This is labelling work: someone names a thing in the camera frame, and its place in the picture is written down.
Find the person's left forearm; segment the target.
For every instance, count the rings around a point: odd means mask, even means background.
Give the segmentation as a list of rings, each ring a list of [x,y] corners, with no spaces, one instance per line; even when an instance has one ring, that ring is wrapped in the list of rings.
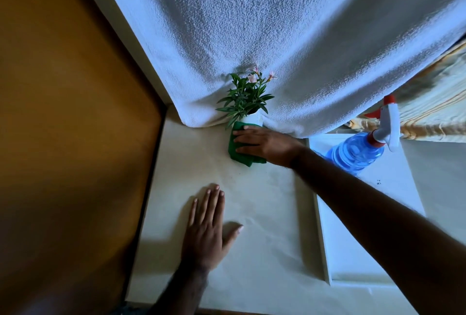
[[[209,269],[183,261],[146,315],[195,315],[208,285]]]

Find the small potted flowering plant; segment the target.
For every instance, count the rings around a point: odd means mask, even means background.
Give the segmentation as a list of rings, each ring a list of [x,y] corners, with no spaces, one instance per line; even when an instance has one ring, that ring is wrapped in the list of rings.
[[[232,128],[236,122],[248,115],[262,110],[266,114],[268,110],[266,103],[274,98],[272,94],[266,93],[266,86],[277,76],[271,71],[267,76],[254,66],[249,71],[242,73],[229,73],[233,87],[227,90],[227,95],[217,104],[222,104],[216,111],[225,113],[228,119],[226,128]]]

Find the white textured towel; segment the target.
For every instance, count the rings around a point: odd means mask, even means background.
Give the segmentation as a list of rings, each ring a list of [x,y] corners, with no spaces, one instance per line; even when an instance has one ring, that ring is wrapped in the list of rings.
[[[182,123],[216,111],[229,73],[258,66],[265,125],[329,131],[393,92],[466,33],[466,0],[115,0]]]

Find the person's right hand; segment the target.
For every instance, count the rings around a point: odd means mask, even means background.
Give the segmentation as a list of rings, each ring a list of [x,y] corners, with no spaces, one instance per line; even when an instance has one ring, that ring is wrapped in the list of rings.
[[[266,140],[262,154],[247,154],[265,159],[274,165],[291,168],[293,160],[305,151],[299,140],[270,129],[266,129]]]

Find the person's right forearm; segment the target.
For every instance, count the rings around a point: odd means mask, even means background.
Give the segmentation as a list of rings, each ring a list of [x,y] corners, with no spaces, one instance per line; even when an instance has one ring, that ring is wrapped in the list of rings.
[[[381,265],[419,315],[466,315],[466,245],[309,148],[300,148],[290,167]]]

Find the white tray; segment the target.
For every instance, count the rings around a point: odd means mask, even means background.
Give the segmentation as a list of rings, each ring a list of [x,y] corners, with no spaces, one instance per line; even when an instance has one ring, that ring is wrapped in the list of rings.
[[[394,152],[386,147],[382,156],[361,171],[358,178],[426,217],[401,144]],[[333,287],[396,288],[381,265],[317,194],[314,203],[325,281]]]

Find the person's left hand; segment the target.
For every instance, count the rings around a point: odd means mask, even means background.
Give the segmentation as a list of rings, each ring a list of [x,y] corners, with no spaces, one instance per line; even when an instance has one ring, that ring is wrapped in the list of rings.
[[[205,193],[201,199],[197,198],[198,204],[195,223],[191,227],[186,227],[182,244],[181,262],[189,261],[212,271],[226,257],[226,255],[222,254],[222,235],[225,226],[225,193],[220,188],[220,195],[212,225],[204,224]],[[233,222],[230,225],[242,224]]]

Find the striped beige curtain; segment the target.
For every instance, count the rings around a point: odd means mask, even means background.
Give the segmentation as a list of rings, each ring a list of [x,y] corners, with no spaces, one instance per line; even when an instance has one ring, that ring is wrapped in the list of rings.
[[[466,35],[394,96],[402,138],[466,143]]]

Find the blue spray bottle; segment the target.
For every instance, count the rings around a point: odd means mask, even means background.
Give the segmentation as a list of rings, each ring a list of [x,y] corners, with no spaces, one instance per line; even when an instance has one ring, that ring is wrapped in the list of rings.
[[[385,96],[382,106],[364,116],[378,119],[378,128],[370,133],[361,132],[347,138],[324,156],[327,161],[353,176],[380,158],[385,146],[394,152],[400,142],[399,107],[393,94]]]

